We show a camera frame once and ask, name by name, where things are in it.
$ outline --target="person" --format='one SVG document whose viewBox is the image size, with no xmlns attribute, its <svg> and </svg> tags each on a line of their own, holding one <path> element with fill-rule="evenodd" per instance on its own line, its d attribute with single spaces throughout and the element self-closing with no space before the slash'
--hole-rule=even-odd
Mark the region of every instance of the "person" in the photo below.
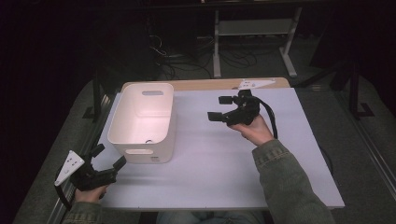
<svg viewBox="0 0 396 224">
<path fill-rule="evenodd" d="M 250 125 L 230 126 L 253 143 L 253 159 L 260 173 L 265 200 L 273 221 L 279 223 L 335 223 L 331 212 L 311 188 L 296 158 L 275 139 L 264 118 L 257 116 Z M 99 197 L 106 187 L 81 192 L 63 224 L 101 223 Z M 161 212 L 157 223 L 263 223 L 256 211 Z"/>
</svg>

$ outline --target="white tabletop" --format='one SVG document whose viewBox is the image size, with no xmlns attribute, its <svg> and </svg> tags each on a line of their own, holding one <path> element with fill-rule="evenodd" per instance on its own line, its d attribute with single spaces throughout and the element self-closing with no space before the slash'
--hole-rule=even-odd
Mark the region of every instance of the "white tabletop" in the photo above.
<svg viewBox="0 0 396 224">
<path fill-rule="evenodd" d="M 329 207 L 344 202 L 326 166 L 304 111 L 292 88 L 256 89 L 254 96 L 271 106 L 279 140 L 305 169 L 314 192 Z M 263 209 L 267 207 L 251 150 L 240 133 L 212 122 L 207 112 L 228 112 L 236 105 L 220 105 L 229 91 L 175 91 L 177 137 L 172 160 L 164 164 L 127 163 L 112 184 L 103 207 L 131 210 Z M 96 170 L 110 168 L 120 157 L 107 141 L 107 132 L 120 95 L 116 97 L 99 140 L 106 149 L 92 160 Z M 261 114 L 270 121 L 265 109 Z"/>
</svg>

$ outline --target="green jacket sleeve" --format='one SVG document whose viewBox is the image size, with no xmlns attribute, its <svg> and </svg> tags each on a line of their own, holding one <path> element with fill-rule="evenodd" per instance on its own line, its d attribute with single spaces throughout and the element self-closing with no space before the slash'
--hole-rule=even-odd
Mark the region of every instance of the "green jacket sleeve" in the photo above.
<svg viewBox="0 0 396 224">
<path fill-rule="evenodd" d="M 102 206 L 99 203 L 74 203 L 63 224 L 102 223 Z"/>
<path fill-rule="evenodd" d="M 300 163 L 278 140 L 256 147 L 252 153 L 276 224 L 334 223 Z"/>
</svg>

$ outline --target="white plastic bin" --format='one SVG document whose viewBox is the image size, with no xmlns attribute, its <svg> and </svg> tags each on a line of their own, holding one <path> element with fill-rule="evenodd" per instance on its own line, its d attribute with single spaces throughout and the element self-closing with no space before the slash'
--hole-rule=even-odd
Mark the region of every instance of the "white plastic bin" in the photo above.
<svg viewBox="0 0 396 224">
<path fill-rule="evenodd" d="M 164 163 L 175 146 L 174 89 L 167 83 L 139 83 L 126 87 L 107 134 L 128 162 Z"/>
</svg>

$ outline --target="jeans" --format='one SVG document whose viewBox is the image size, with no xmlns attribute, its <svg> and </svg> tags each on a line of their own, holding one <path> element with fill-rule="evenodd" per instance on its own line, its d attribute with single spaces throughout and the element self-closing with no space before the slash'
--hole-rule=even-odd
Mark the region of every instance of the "jeans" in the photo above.
<svg viewBox="0 0 396 224">
<path fill-rule="evenodd" d="M 259 211 L 160 212 L 157 224 L 263 224 Z"/>
</svg>

